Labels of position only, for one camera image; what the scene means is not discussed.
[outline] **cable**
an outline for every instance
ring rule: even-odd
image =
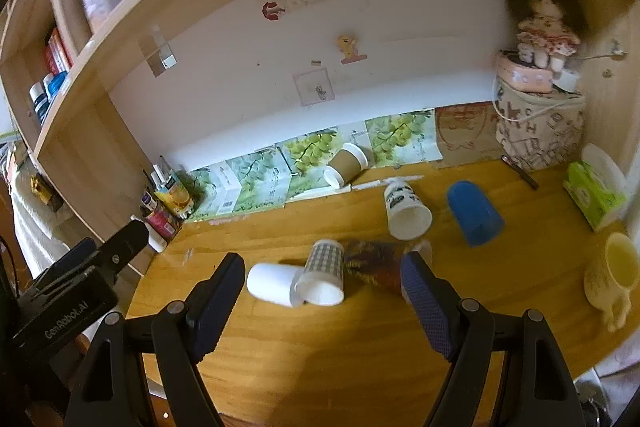
[[[546,113],[547,111],[551,110],[551,109],[555,109],[556,107],[561,107],[562,105],[570,105],[571,103],[573,103],[574,99],[569,98],[567,100],[562,100],[562,102],[558,102],[555,103],[553,105],[549,105],[547,107],[543,107],[540,110],[534,111],[531,114],[528,114],[527,116],[523,117],[523,118],[507,118],[505,115],[503,115],[499,110],[498,110],[498,106],[496,105],[496,100],[495,97],[497,96],[498,90],[498,77],[494,77],[494,93],[491,99],[491,103],[494,106],[495,112],[498,114],[498,116],[500,118],[502,118],[503,120],[506,120],[507,122],[516,122],[516,123],[522,123],[522,122],[526,122],[527,120],[531,120],[532,118],[535,118],[537,116],[540,116],[543,113]]]
[[[14,287],[15,287],[14,291],[15,291],[15,298],[17,299],[20,296],[20,292],[18,289],[18,270],[15,269],[14,254],[11,252],[9,245],[6,243],[6,241],[4,240],[4,237],[2,237],[1,235],[0,235],[0,243],[2,244],[4,249],[9,253],[11,268],[14,270]]]

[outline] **book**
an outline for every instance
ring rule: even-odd
[[[69,60],[69,53],[66,50],[65,43],[62,41],[62,37],[60,36],[60,31],[58,28],[53,28],[51,33],[51,37],[53,38],[54,44],[56,45],[56,50],[58,51],[58,55],[60,56],[60,60],[65,67],[65,71],[71,71],[71,60]]]
[[[56,64],[56,61],[53,59],[53,53],[51,52],[51,48],[49,47],[49,43],[45,42],[45,46],[44,46],[44,59],[45,62],[47,63],[47,68],[49,68],[49,72],[53,75],[62,73],[59,69],[58,69],[58,65]]]
[[[56,47],[56,41],[53,38],[53,30],[49,33],[49,37],[47,38],[47,47],[51,51],[51,55],[53,57],[53,61],[56,65],[56,69],[58,70],[58,73],[62,73],[63,71],[66,71],[65,63],[62,61],[62,57],[60,57],[60,51]]]

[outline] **white wall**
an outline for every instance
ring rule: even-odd
[[[146,62],[111,100],[151,160],[188,169],[304,132],[491,97],[492,58],[514,43],[504,0],[329,0],[286,14],[235,0],[170,42],[177,66]],[[341,33],[367,60],[341,65]],[[301,107],[292,75],[327,67],[336,99]]]

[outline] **white paper cup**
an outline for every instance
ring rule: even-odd
[[[302,271],[302,266],[258,263],[249,270],[246,288],[257,299],[297,308],[304,302],[295,291]]]
[[[433,216],[408,183],[395,180],[385,189],[386,220],[396,239],[408,241],[429,230]]]
[[[344,248],[333,239],[321,239],[311,249],[296,293],[310,304],[335,306],[344,300]]]

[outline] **tissue box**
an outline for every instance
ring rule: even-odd
[[[498,56],[498,78],[513,89],[524,92],[551,92],[553,90],[553,72],[530,66],[518,59],[518,55]]]
[[[607,188],[601,176],[584,161],[569,164],[564,188],[587,218],[594,232],[618,219],[620,209],[626,200],[624,194]]]

